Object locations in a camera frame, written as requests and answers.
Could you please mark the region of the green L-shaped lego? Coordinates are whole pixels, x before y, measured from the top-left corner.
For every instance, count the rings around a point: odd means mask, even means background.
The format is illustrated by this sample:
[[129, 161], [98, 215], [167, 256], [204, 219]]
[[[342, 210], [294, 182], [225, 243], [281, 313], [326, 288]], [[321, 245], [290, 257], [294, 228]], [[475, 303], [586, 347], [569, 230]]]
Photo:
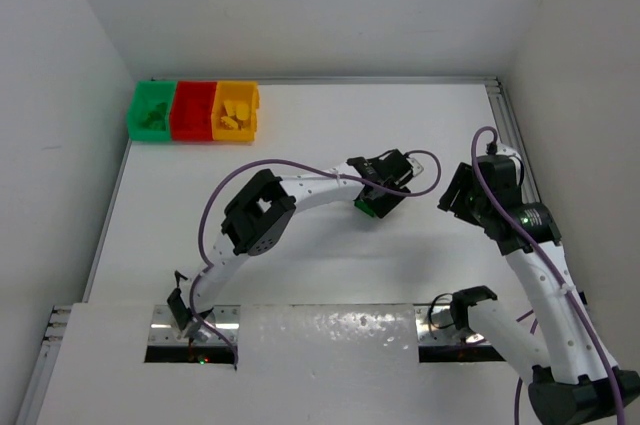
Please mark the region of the green L-shaped lego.
[[376, 217], [377, 214], [374, 210], [374, 208], [372, 207], [372, 205], [365, 200], [362, 199], [357, 199], [354, 201], [354, 206], [359, 209], [360, 211], [364, 212], [366, 215], [370, 216], [370, 217]]

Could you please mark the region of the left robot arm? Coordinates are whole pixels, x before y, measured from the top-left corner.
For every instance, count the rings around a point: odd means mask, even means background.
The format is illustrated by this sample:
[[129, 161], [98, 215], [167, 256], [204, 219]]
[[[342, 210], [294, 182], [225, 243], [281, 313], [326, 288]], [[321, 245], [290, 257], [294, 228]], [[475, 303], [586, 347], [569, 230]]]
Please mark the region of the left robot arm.
[[270, 251], [292, 217], [337, 202], [350, 202], [370, 216], [383, 218], [410, 194], [408, 184], [423, 167], [407, 153], [392, 149], [373, 158], [353, 157], [327, 170], [299, 165], [299, 175], [278, 176], [258, 162], [257, 171], [224, 208], [214, 245], [205, 246], [205, 226], [222, 189], [250, 164], [230, 174], [209, 198], [199, 226], [197, 244], [204, 265], [167, 299], [182, 339], [206, 341], [213, 333], [204, 326], [221, 290], [249, 258]]

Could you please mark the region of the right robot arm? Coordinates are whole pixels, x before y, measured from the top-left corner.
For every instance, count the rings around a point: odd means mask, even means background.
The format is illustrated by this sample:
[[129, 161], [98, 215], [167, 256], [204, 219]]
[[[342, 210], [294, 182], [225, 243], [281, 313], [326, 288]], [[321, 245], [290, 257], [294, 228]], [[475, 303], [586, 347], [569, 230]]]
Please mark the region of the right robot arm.
[[487, 286], [453, 293], [458, 331], [487, 339], [516, 371], [543, 424], [586, 424], [617, 415], [639, 396], [639, 375], [620, 369], [576, 294], [548, 208], [522, 198], [521, 157], [491, 143], [478, 164], [459, 165], [438, 207], [494, 241], [522, 285], [541, 332], [528, 333]]

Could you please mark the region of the yellow butterfly round lego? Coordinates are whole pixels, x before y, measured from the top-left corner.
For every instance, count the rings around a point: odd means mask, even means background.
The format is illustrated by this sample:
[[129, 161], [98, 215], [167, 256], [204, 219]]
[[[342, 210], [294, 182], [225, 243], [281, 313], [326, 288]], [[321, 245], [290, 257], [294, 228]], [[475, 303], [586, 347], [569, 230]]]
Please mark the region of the yellow butterfly round lego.
[[251, 108], [250, 105], [243, 101], [236, 101], [236, 113], [235, 117], [239, 121], [248, 121], [251, 116]]

